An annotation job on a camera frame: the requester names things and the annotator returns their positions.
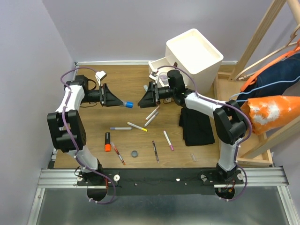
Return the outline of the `blue cap glue stick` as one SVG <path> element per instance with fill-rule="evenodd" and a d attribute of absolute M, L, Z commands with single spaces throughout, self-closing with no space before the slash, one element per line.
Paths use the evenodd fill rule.
<path fill-rule="evenodd" d="M 133 102 L 128 102 L 128 101 L 122 101 L 122 104 L 120 106 L 126 107 L 126 108 L 133 108 L 134 103 Z"/>

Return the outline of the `translucent purple cup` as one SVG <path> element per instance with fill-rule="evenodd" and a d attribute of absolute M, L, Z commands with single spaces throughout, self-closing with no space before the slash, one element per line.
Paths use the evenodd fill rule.
<path fill-rule="evenodd" d="M 168 86 L 168 76 L 166 72 L 161 72 L 159 74 L 159 84 L 162 87 Z"/>

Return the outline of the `yellow tip marker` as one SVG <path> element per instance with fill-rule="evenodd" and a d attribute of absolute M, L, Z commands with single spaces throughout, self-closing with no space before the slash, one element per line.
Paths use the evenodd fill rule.
<path fill-rule="evenodd" d="M 145 128 L 143 128 L 143 127 L 140 127 L 140 126 L 138 126 L 138 125 L 136 125 L 136 124 L 133 124 L 133 123 L 131 123 L 131 122 L 127 122 L 127 124 L 128 124 L 129 126 L 132 126 L 132 127 L 134 127 L 134 128 L 137 128 L 137 129 L 139 129 L 139 130 L 141 130 L 141 131 L 148 132 L 147 129 L 145 129 Z"/>

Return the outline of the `grey round cap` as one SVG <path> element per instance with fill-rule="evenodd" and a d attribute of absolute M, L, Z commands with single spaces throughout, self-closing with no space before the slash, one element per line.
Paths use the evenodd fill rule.
<path fill-rule="evenodd" d="M 131 156 L 132 156 L 133 158 L 138 157 L 138 152 L 137 152 L 136 150 L 132 151 L 132 152 L 131 152 Z"/>

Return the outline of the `white drawer cabinet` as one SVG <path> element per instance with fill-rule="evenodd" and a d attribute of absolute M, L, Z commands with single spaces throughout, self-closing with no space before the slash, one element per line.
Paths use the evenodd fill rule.
<path fill-rule="evenodd" d="M 166 42 L 165 58 L 170 65 L 187 72 L 185 85 L 204 95 L 209 92 L 217 76 L 223 54 L 197 29 L 190 29 Z"/>

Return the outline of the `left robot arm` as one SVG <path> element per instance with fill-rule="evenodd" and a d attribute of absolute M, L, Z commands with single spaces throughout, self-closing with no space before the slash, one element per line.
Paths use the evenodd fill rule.
<path fill-rule="evenodd" d="M 79 115 L 82 103 L 100 103 L 102 106 L 121 106 L 123 101 L 110 92 L 106 83 L 89 89 L 89 78 L 84 75 L 64 85 L 65 95 L 59 108 L 47 115 L 47 123 L 55 149 L 75 158 L 80 165 L 83 181 L 99 185 L 105 181 L 99 160 L 87 147 L 86 132 Z"/>

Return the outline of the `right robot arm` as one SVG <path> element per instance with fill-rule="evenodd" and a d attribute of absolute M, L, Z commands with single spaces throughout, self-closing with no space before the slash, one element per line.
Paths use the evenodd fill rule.
<path fill-rule="evenodd" d="M 184 70 L 171 66 L 167 72 L 168 86 L 158 87 L 149 82 L 148 89 L 138 102 L 140 108 L 155 107 L 161 99 L 173 98 L 181 107 L 198 111 L 214 119 L 216 132 L 221 141 L 220 159 L 216 166 L 216 179 L 225 184 L 233 178 L 238 168 L 237 154 L 239 145 L 248 137 L 245 135 L 250 124 L 239 104 L 215 100 L 200 95 L 196 90 L 188 89 L 183 80 Z"/>

